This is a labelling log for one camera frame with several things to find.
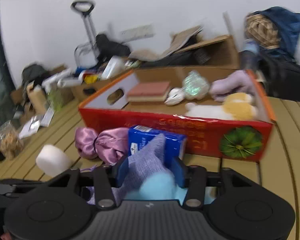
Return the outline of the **light blue purple plush toy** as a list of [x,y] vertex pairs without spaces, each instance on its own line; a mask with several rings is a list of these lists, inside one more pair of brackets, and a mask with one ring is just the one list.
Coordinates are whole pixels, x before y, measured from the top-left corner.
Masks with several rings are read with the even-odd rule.
[[188,188],[177,185],[164,165],[166,138],[156,135],[145,147],[128,157],[129,170],[119,188],[112,187],[116,204],[122,200],[178,200],[183,204]]

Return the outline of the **white tape roll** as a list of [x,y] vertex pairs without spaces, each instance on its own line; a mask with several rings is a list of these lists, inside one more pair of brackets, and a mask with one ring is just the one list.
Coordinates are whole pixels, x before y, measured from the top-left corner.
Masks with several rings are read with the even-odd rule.
[[71,167],[71,159],[59,148],[47,144],[36,157],[36,165],[48,176],[55,177]]

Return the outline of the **small white plush toy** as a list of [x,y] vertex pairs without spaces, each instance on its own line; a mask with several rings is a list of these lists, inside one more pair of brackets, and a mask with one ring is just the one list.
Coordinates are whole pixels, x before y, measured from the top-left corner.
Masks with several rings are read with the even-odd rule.
[[185,94],[182,88],[173,88],[165,100],[167,106],[174,106],[181,103],[185,99]]

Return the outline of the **iridescent wrapped plush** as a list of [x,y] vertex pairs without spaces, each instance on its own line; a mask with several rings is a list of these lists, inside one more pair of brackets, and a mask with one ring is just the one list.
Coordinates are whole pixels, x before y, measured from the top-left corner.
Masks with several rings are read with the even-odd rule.
[[192,70],[183,79],[183,93],[186,100],[202,100],[210,89],[210,84],[206,78],[197,71]]

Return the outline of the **small cardboard tray box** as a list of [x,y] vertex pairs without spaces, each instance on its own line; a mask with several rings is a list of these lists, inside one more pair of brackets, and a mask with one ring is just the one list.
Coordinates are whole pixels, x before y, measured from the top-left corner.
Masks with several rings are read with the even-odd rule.
[[91,84],[82,83],[81,85],[71,87],[70,89],[72,91],[73,96],[79,102],[82,102],[86,98],[88,98],[89,96],[91,96],[92,94],[96,93],[101,88],[103,88],[106,85],[108,85],[111,82],[113,82],[115,79],[117,79],[121,75],[126,74],[126,72],[128,72],[128,71],[124,70],[122,73],[120,73],[120,74],[118,74],[118,75],[116,75],[114,77],[111,77],[111,78],[109,78],[107,80],[98,80],[95,83],[91,83]]

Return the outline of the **yellow white plush toy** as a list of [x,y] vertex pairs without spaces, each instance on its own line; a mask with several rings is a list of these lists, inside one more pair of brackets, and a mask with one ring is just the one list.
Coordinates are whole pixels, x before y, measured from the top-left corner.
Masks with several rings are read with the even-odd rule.
[[258,109],[253,105],[254,98],[247,93],[228,95],[221,105],[198,105],[187,103],[186,116],[234,121],[256,120]]

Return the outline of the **white paper leaflet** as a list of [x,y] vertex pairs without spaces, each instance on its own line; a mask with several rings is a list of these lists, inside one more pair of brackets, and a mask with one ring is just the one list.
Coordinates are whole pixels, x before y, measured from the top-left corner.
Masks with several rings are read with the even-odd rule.
[[43,119],[43,115],[35,115],[33,116],[21,129],[18,138],[25,139],[27,137],[32,136],[38,132],[40,128],[40,123]]

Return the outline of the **plastic jar with snacks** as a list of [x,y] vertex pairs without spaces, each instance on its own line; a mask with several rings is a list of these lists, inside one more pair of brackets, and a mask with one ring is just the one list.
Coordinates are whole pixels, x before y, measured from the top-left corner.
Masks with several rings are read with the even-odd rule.
[[23,150],[23,146],[19,133],[10,120],[0,126],[0,152],[5,158],[14,159]]

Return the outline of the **black luggage trolley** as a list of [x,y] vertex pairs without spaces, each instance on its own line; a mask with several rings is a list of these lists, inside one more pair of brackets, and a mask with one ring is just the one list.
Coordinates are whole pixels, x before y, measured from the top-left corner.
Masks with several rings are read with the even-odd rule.
[[88,37],[88,42],[78,45],[74,51],[75,62],[79,68],[93,68],[98,64],[100,53],[96,45],[97,33],[90,15],[94,7],[93,0],[74,0],[71,3],[71,9],[80,14]]

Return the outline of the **black bag on trolley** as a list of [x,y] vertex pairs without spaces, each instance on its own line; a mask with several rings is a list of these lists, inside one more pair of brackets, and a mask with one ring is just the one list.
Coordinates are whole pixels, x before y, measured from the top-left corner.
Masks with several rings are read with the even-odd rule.
[[109,40],[106,34],[98,34],[96,36],[96,46],[99,51],[98,61],[111,58],[112,56],[126,57],[131,53],[128,46]]

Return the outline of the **brown open cardboard box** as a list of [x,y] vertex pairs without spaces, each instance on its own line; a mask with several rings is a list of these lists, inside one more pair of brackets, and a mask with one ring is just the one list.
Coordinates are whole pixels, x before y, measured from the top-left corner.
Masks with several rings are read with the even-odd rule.
[[176,51],[164,66],[214,66],[239,68],[239,54],[231,35],[201,41]]

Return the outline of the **beige mat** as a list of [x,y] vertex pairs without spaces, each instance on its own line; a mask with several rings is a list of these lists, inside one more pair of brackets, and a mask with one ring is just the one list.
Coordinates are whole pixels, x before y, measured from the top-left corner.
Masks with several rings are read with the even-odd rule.
[[202,31],[202,26],[197,25],[172,35],[170,46],[161,54],[156,54],[149,49],[142,49],[131,52],[128,58],[146,62],[154,62],[164,59],[181,49],[191,37],[196,36],[200,31]]

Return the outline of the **black backpack right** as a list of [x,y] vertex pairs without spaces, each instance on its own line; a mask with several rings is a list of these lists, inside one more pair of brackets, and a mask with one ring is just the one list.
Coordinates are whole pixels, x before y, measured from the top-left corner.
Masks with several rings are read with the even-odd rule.
[[300,66],[261,54],[259,70],[266,80],[268,96],[300,102]]

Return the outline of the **wicker ball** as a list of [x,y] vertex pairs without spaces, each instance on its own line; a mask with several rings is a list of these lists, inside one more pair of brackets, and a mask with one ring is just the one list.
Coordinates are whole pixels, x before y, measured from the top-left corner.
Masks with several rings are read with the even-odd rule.
[[266,49],[279,48],[280,40],[277,26],[266,16],[250,14],[245,18],[245,34]]

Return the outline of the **wall socket panel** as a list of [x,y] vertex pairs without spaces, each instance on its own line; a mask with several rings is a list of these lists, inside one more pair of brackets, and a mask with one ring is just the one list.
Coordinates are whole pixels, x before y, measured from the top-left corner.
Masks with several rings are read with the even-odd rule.
[[141,25],[136,28],[126,29],[120,32],[120,38],[123,42],[130,42],[144,38],[151,38],[155,35],[151,24]]

